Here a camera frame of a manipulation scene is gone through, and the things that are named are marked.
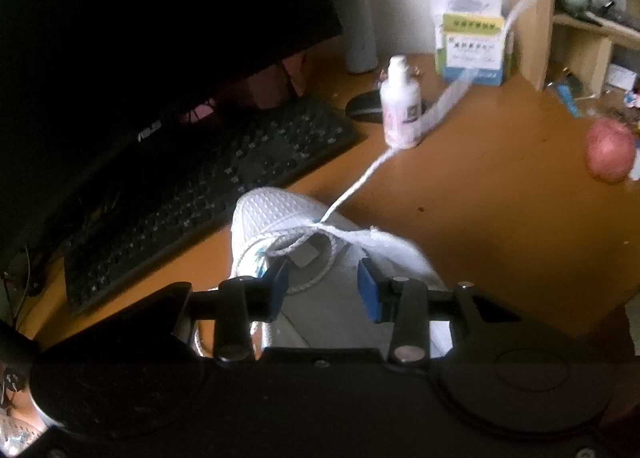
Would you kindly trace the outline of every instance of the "red apple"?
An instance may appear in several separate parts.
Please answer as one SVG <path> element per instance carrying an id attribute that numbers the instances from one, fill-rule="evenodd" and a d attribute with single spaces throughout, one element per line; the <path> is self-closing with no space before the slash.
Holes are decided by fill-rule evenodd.
<path id="1" fill-rule="evenodd" d="M 619 183 L 636 158 L 634 135 L 612 118 L 598 118 L 586 138 L 587 168 L 594 178 Z"/>

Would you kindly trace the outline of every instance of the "gray thermos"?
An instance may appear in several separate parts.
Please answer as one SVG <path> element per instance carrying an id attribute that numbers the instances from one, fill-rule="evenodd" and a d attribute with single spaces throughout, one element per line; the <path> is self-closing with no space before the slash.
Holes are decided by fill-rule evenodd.
<path id="1" fill-rule="evenodd" d="M 376 69 L 378 55 L 369 0 L 334 0 L 334 6 L 342 24 L 347 71 L 365 73 Z"/>

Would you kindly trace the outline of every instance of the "white bottle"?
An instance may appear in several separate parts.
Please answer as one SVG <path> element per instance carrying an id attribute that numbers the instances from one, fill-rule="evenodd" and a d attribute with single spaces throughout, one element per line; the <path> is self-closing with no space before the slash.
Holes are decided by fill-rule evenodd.
<path id="1" fill-rule="evenodd" d="M 403 55 L 391 57 L 387 75 L 380 88 L 385 141 L 389 147 L 410 149 L 420 143 L 421 137 L 420 84 L 411 78 Z"/>

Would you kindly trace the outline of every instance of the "box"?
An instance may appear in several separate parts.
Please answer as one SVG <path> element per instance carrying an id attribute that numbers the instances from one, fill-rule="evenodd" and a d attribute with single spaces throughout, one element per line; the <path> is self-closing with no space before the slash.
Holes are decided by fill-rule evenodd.
<path id="1" fill-rule="evenodd" d="M 503 17 L 444 14 L 440 75 L 455 80 L 468 68 L 478 69 L 476 84 L 500 86 L 511 70 L 513 35 L 502 34 Z"/>
<path id="2" fill-rule="evenodd" d="M 478 68 L 478 84 L 499 86 L 511 70 L 513 36 L 501 36 L 502 0 L 431 0 L 436 71 L 446 80 Z"/>

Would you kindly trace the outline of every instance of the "wooden shelf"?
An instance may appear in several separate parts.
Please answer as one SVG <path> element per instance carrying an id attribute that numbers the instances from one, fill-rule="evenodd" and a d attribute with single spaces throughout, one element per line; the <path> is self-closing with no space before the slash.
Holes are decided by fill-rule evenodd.
<path id="1" fill-rule="evenodd" d="M 553 23 L 561 26 L 578 28 L 580 30 L 587 30 L 597 35 L 602 35 L 603 37 L 611 39 L 614 44 L 619 44 L 620 46 L 629 48 L 630 50 L 640 51 L 640 38 L 636 37 L 636 35 L 638 34 L 636 32 L 633 32 L 632 30 L 630 30 L 629 33 L 625 33 L 617 29 L 578 21 L 578 19 L 574 19 L 573 17 L 570 17 L 569 15 L 564 13 L 554 15 Z"/>

